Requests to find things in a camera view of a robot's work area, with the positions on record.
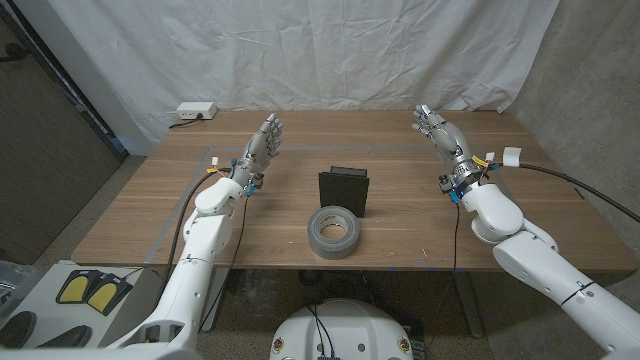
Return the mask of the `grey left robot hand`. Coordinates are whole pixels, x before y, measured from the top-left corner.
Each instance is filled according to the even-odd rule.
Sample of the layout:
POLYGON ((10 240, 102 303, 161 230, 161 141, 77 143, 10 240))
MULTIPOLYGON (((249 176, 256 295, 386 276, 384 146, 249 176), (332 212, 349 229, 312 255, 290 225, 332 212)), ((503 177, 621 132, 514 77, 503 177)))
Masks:
POLYGON ((270 114, 259 130, 247 143, 238 163, 234 166, 231 179, 246 186, 258 174, 262 174, 271 159, 278 154, 282 143, 282 124, 275 113, 270 114))

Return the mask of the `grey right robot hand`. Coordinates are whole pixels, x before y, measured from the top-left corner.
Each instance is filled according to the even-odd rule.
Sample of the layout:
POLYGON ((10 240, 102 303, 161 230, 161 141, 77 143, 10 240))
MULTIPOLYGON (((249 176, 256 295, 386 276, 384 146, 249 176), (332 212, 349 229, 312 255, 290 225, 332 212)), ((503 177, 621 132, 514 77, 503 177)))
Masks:
POLYGON ((413 115, 416 123, 412 128, 432 141, 445 165, 451 169, 452 189, 462 196, 478 185, 483 167, 473 160, 471 148, 460 129, 426 104, 417 105, 413 115))

